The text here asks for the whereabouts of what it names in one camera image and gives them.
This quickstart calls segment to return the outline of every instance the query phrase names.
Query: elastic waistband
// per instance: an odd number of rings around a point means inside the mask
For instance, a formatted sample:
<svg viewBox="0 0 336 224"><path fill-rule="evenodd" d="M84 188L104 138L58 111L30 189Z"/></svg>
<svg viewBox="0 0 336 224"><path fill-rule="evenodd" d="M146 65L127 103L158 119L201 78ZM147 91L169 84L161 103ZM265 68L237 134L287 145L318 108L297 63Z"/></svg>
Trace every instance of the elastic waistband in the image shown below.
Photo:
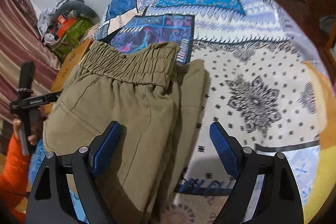
<svg viewBox="0 0 336 224"><path fill-rule="evenodd" d="M168 88L178 51L177 43L166 42L151 44L134 54L123 54L106 43L96 41L80 66L121 82Z"/></svg>

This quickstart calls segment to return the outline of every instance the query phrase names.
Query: folded pants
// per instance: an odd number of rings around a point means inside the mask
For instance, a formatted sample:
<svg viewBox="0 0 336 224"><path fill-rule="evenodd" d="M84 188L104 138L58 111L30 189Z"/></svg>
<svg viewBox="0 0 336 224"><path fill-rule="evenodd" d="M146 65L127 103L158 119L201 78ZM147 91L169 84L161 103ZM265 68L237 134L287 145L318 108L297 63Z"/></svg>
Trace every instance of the folded pants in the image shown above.
<svg viewBox="0 0 336 224"><path fill-rule="evenodd" d="M112 120L122 137L98 188L119 224L147 222L172 197L200 113L203 61L176 65L176 43L132 55L96 42L63 87L43 128L47 151L75 152ZM69 180L74 190L73 181Z"/></svg>

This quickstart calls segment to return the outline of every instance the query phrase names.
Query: patchwork bedspread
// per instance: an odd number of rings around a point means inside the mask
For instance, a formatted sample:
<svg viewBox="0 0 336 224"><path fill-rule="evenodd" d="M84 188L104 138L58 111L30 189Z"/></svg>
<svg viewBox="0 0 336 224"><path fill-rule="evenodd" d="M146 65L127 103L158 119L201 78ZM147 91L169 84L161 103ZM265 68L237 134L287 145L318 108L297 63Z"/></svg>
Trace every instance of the patchwork bedspread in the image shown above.
<svg viewBox="0 0 336 224"><path fill-rule="evenodd" d="M175 41L179 63L203 59L209 72L198 139L161 223L212 223L230 194L235 181L209 136L214 121L242 146L285 153L305 206L327 124L319 75L328 76L315 46L275 1L112 0L94 35L124 53ZM259 176L245 220L262 182Z"/></svg>

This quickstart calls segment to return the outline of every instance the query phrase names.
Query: orange sleeve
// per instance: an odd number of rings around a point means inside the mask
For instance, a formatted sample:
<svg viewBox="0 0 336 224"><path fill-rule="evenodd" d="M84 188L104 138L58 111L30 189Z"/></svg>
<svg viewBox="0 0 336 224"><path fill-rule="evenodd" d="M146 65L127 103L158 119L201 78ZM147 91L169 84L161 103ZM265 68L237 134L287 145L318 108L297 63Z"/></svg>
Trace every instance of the orange sleeve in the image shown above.
<svg viewBox="0 0 336 224"><path fill-rule="evenodd" d="M13 134L9 142L3 174L0 175L0 198L9 209L14 209L23 199L22 196L13 193L26 194L29 161L30 156L22 155L21 144Z"/></svg>

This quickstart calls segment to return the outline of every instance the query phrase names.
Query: black border stripe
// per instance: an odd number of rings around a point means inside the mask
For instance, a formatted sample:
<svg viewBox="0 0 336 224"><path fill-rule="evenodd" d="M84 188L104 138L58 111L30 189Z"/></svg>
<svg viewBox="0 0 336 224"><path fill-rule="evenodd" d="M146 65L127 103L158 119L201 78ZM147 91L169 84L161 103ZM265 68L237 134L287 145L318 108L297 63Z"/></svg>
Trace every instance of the black border stripe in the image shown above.
<svg viewBox="0 0 336 224"><path fill-rule="evenodd" d="M264 147L259 144L255 145L255 151L261 151L261 152L284 152L284 151L293 151L293 150L299 150L303 148L313 147L320 145L320 141L312 141L308 143L302 143L302 144L295 144L295 145L287 145L287 146L280 146L280 147Z"/></svg>

